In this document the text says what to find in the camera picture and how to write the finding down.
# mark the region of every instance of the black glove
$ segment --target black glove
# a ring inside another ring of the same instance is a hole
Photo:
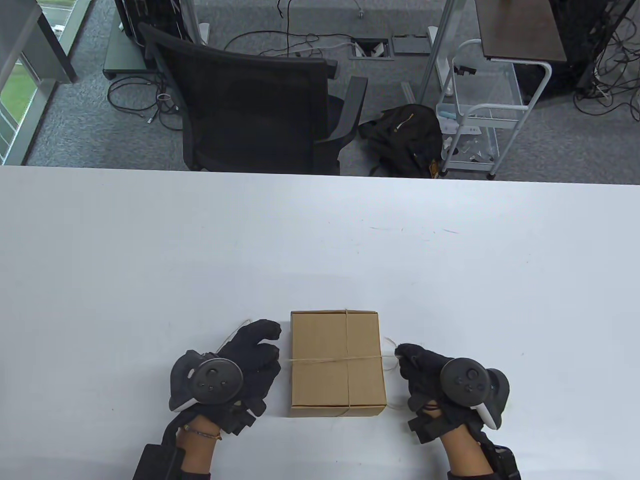
[[[442,391],[440,372],[451,358],[409,343],[398,345],[396,356],[400,363],[400,375],[409,381],[409,409],[417,414],[417,418],[409,422],[409,427],[416,432],[420,443],[439,438],[462,424],[467,424],[469,430],[473,430],[474,438],[475,434],[480,436],[483,422],[478,413],[453,403]],[[437,419],[424,411],[425,408],[433,410],[428,407],[431,401],[435,401],[442,412]]]
[[[170,442],[175,435],[175,427],[191,422],[197,415],[203,415],[227,433],[240,434],[246,426],[255,422],[266,410],[264,398],[269,393],[273,381],[280,372],[278,357],[280,350],[263,340],[280,338],[281,327],[277,322],[258,320],[238,329],[232,340],[227,342],[217,355],[233,361],[243,373],[242,389],[230,401],[210,405],[197,403],[181,412],[167,427],[163,443]]]

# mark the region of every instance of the chair armrest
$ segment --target chair armrest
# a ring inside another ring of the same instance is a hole
[[[338,126],[336,126],[329,138],[320,140],[318,143],[339,142],[344,146],[355,138],[368,82],[369,79],[365,77],[351,77],[347,93],[344,96],[344,106],[340,113]]]

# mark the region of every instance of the grass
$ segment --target grass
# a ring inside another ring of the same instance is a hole
[[[73,7],[76,0],[38,0],[40,6],[68,6]]]
[[[7,80],[0,99],[16,122],[20,123],[31,103],[36,84],[23,65],[16,65]]]

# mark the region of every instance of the table surface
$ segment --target table surface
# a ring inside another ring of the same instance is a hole
[[[266,317],[288,358],[328,308],[502,369],[523,479],[637,475],[640,187],[3,167],[0,201],[3,480],[131,478],[185,350]],[[286,418],[289,373],[214,478],[445,479],[407,411]]]
[[[566,61],[548,0],[476,0],[484,56]]]

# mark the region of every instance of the metal pole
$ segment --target metal pole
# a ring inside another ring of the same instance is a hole
[[[451,18],[451,12],[453,11],[453,4],[456,0],[447,0],[442,10],[442,18],[440,18],[440,24],[438,25],[438,34],[431,47],[431,53],[429,54],[429,61],[427,62],[427,69],[422,75],[422,83],[420,84],[420,92],[418,93],[418,103],[424,103],[424,96],[427,92],[429,80],[431,80],[431,74],[436,66],[436,59],[440,53],[440,45],[442,44],[442,38],[444,37],[445,30],[449,26],[449,19]]]

